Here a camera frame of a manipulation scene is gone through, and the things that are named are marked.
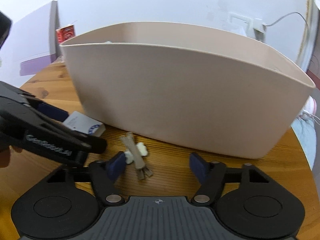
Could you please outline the person's left hand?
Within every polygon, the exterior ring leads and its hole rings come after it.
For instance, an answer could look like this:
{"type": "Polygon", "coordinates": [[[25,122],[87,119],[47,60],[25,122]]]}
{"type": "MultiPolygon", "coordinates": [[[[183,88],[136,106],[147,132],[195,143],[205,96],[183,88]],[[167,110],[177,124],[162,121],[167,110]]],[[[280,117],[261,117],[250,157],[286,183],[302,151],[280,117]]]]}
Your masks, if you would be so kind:
{"type": "Polygon", "coordinates": [[[16,146],[1,146],[0,168],[7,167],[10,164],[10,156],[12,151],[21,153],[22,149],[16,146]]]}

